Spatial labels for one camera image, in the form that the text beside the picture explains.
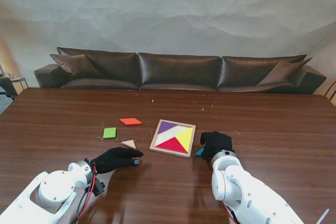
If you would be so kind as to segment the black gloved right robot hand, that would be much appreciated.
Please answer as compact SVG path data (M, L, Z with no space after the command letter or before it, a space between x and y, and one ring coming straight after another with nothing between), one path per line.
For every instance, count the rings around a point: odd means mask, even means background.
M211 159L221 151L234 152L232 138L217 131L203 132L200 137L200 144L204 145L201 153L203 160Z

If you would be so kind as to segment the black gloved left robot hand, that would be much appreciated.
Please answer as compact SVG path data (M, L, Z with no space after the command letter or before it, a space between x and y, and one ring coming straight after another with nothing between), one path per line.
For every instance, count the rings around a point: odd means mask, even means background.
M105 174L117 168L133 167L139 165L139 158L143 153L131 148L116 147L111 148L100 156L90 161L96 167L98 174Z

